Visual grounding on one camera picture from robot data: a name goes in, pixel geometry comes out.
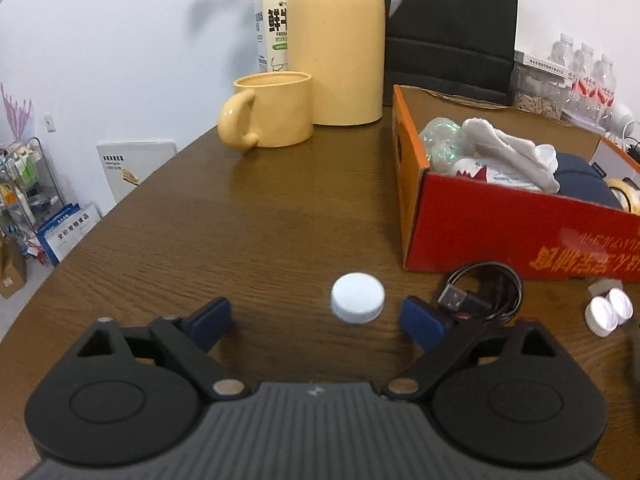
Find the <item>white wall panel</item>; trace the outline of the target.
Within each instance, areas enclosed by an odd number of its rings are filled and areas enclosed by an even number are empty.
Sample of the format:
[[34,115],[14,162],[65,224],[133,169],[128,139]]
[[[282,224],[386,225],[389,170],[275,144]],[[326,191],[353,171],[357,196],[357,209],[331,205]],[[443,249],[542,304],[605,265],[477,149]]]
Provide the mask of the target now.
[[177,153],[174,142],[160,140],[100,142],[96,150],[115,203]]

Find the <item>water bottle right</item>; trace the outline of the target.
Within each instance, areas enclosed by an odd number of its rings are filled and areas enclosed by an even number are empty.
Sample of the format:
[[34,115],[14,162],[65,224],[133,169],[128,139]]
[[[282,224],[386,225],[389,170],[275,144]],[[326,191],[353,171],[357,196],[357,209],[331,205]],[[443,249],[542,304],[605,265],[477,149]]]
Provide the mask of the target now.
[[596,88],[591,98],[589,116],[595,124],[605,129],[615,101],[616,79],[613,59],[607,54],[602,54],[600,60],[594,64],[592,74]]

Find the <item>water bottle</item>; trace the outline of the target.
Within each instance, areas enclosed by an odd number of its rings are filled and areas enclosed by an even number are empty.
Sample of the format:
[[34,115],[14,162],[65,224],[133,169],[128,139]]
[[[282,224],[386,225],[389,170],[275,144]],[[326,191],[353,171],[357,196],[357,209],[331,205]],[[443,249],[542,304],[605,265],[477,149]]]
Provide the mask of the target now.
[[591,98],[589,116],[595,124],[605,129],[615,101],[616,79],[613,59],[607,54],[602,54],[600,60],[594,64],[592,74],[596,88]]
[[582,43],[582,46],[574,53],[570,63],[570,92],[564,106],[564,112],[579,116],[585,113],[589,104],[591,93],[596,84],[591,78],[594,66],[593,46]]
[[570,64],[574,58],[574,38],[570,35],[562,34],[560,39],[552,44],[548,60],[556,65],[564,68],[565,77],[570,78],[572,72],[570,71]]

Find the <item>white cloth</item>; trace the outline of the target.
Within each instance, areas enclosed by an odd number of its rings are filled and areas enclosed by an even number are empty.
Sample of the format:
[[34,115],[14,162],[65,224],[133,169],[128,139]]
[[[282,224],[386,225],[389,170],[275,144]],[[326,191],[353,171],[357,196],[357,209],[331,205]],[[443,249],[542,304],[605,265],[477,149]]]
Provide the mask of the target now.
[[559,168],[558,153],[553,145],[511,136],[483,118],[465,120],[460,132],[477,154],[509,165],[542,192],[559,192],[560,184],[554,176]]

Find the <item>red cardboard box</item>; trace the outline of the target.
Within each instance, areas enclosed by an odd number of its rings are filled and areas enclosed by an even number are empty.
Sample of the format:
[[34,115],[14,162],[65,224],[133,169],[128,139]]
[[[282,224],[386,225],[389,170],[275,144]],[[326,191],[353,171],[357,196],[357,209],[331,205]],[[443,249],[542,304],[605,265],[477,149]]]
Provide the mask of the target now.
[[428,122],[485,118],[495,127],[551,144],[589,162],[599,174],[638,181],[638,164],[597,133],[513,107],[397,86],[392,142],[404,267],[450,272],[497,260],[522,278],[639,278],[639,218],[620,208],[559,194],[520,191],[480,180],[435,174],[419,133]]

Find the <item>clear snack container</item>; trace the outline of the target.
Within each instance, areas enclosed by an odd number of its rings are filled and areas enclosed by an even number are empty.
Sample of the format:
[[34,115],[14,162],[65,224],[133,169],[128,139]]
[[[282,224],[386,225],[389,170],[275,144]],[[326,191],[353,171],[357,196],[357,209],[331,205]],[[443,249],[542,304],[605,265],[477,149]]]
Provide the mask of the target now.
[[523,112],[560,119],[570,93],[570,71],[561,64],[514,52],[510,95]]

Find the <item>white bottle cap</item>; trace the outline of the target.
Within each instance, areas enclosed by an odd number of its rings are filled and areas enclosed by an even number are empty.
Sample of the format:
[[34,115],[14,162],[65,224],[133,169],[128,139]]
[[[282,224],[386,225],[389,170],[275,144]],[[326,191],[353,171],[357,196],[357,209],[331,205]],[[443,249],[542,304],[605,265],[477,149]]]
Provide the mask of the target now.
[[593,297],[585,308],[585,322],[598,337],[610,336],[618,326],[612,304],[604,297]]
[[614,287],[608,291],[606,299],[611,304],[617,318],[617,325],[621,326],[629,322],[634,316],[634,306],[623,289]]

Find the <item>water bottle middle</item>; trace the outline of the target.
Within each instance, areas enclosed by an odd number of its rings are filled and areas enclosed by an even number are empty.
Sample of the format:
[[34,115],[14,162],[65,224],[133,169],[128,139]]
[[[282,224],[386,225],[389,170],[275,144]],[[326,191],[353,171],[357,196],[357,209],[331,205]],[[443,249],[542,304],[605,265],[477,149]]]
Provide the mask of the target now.
[[585,113],[589,104],[591,93],[596,84],[591,78],[594,66],[593,46],[582,43],[582,46],[574,53],[570,63],[570,92],[564,106],[564,112],[579,116]]

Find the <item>white round puck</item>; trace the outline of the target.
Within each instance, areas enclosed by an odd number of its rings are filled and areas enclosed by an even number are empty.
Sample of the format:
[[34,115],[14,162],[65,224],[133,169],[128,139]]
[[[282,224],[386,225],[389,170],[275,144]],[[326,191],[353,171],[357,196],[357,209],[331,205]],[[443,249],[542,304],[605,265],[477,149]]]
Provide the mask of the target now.
[[385,288],[373,275],[352,272],[338,278],[330,295],[330,307],[335,316],[348,324],[366,324],[383,311]]

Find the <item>navy blue pouch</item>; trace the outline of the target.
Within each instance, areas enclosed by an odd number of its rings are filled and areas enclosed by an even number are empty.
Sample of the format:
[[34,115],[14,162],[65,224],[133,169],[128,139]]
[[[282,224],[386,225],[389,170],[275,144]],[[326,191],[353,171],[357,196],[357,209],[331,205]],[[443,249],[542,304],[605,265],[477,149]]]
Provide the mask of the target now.
[[559,195],[603,207],[622,209],[622,205],[600,174],[585,159],[570,153],[558,153],[556,159],[558,169],[555,170],[554,178],[560,185]]

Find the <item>yellow ceramic mug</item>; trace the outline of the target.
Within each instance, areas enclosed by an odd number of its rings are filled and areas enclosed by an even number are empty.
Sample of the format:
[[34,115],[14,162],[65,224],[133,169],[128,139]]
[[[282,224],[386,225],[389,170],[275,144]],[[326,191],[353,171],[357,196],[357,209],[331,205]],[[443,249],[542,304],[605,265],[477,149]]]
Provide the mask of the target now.
[[217,132],[222,144],[245,153],[253,148],[288,148],[314,132],[312,77],[302,72],[248,75],[233,83]]

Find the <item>milk carton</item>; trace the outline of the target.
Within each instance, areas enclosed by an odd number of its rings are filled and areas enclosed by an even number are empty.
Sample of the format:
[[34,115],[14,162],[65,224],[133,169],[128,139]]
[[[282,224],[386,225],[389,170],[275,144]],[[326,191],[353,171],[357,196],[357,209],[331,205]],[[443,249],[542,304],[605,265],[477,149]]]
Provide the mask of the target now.
[[288,0],[255,0],[258,68],[261,73],[288,70]]

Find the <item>black paper bag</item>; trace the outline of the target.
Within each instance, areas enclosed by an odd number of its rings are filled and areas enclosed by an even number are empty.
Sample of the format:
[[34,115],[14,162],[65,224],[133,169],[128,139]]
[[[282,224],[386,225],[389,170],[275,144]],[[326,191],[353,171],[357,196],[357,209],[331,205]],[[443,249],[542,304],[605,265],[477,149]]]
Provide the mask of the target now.
[[383,103],[393,86],[506,104],[518,0],[385,0]]

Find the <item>water bottle left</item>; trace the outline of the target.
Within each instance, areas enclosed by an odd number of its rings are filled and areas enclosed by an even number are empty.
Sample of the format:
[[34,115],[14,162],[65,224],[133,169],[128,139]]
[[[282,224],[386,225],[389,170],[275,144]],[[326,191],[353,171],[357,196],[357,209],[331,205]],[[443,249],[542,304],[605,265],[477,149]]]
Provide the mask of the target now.
[[572,72],[570,71],[570,64],[574,58],[574,38],[570,35],[562,34],[560,39],[552,44],[548,60],[556,65],[564,68],[565,77],[570,78]]

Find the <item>clear plastic bag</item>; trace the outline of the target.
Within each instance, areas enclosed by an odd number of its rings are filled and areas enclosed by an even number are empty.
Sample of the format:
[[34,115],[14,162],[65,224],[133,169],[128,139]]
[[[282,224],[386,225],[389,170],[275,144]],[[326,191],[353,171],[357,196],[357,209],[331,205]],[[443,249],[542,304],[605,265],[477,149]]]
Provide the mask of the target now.
[[456,162],[474,154],[474,146],[462,127],[449,118],[432,119],[420,132],[419,139],[436,174],[449,174]]

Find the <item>yellow thermos jug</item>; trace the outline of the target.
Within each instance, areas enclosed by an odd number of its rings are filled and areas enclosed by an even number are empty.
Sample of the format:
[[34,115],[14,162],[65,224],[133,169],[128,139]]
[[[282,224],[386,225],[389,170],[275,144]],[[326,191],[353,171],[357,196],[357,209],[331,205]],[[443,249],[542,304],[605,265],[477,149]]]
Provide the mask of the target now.
[[384,0],[288,0],[288,66],[311,76],[315,124],[382,117],[385,23]]

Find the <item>tape roll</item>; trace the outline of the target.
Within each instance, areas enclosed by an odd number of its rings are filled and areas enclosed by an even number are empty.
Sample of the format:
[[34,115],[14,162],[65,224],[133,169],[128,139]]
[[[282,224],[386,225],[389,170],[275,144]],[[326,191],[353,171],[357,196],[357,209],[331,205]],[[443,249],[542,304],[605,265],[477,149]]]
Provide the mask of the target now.
[[607,178],[605,184],[616,197],[623,211],[636,216],[640,214],[639,191],[632,185],[631,181]]

